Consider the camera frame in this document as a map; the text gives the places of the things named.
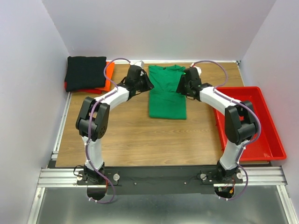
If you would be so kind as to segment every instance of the metal base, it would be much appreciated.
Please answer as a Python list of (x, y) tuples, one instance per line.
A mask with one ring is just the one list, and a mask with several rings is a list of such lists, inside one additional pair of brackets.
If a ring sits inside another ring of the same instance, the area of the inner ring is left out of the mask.
[[(215, 175), (216, 166), (160, 166), (160, 167), (107, 167), (105, 175), (117, 188), (118, 195), (146, 194), (214, 194), (215, 184), (232, 183), (232, 179), (218, 181)], [(243, 183), (233, 176), (235, 183)], [(83, 170), (79, 171), (77, 185), (105, 185), (105, 180), (94, 180)]]
[[(100, 179), (93, 179), (91, 178), (86, 172), (83, 170), (79, 171), (78, 173), (82, 177), (77, 176), (77, 185), (82, 186), (82, 185), (105, 185), (106, 180), (103, 178)], [(118, 184), (117, 178), (115, 178), (117, 175), (119, 176), (119, 171), (118, 170), (112, 170), (112, 169), (105, 169), (104, 175), (111, 181), (113, 185)]]
[(228, 184), (231, 183), (232, 180), (234, 180), (235, 183), (243, 183), (243, 175), (241, 174), (240, 170), (237, 170), (237, 172), (232, 177), (227, 178), (223, 181), (217, 180), (217, 175), (214, 169), (201, 170), (200, 178), (203, 184), (218, 184), (218, 183)]

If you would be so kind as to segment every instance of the orange cloth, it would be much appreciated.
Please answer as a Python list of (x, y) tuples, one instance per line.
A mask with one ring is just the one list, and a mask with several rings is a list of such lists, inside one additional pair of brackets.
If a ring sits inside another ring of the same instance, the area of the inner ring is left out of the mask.
[[(112, 78), (113, 70), (114, 70), (114, 62), (112, 62), (106, 69), (106, 76), (110, 79)], [(105, 87), (100, 87), (100, 88), (96, 88), (96, 89), (109, 92), (110, 84), (111, 84), (111, 82), (108, 79), (106, 79)]]

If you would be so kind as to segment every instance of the black folded cloth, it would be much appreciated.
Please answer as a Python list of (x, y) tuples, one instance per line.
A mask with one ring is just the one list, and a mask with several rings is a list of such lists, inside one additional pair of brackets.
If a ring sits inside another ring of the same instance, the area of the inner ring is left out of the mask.
[(103, 71), (106, 57), (68, 57), (64, 79), (67, 92), (81, 89), (104, 87), (106, 78)]

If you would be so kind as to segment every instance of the gray metal floor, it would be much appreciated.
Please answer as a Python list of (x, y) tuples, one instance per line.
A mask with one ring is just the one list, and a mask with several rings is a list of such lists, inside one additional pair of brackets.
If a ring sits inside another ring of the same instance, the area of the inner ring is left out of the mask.
[[(236, 186), (236, 194), (243, 186)], [(234, 201), (216, 195), (117, 196), (111, 204), (89, 202), (84, 188), (46, 188), (39, 224), (285, 224), (276, 186), (249, 186)]]

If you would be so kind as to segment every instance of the bolt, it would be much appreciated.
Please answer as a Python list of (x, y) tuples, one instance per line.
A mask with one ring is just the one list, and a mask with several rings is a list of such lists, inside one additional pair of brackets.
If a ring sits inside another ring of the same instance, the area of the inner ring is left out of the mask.
[(200, 175), (200, 178), (201, 178), (202, 180), (206, 180), (206, 175), (205, 175), (205, 174), (201, 174), (201, 175)]
[(113, 175), (113, 179), (114, 179), (115, 181), (118, 181), (118, 180), (120, 179), (120, 176), (119, 176), (118, 174), (114, 174), (114, 175)]
[(240, 180), (243, 179), (243, 174), (237, 173), (237, 178), (240, 179)]
[(83, 179), (82, 176), (77, 176), (77, 181), (81, 181)]

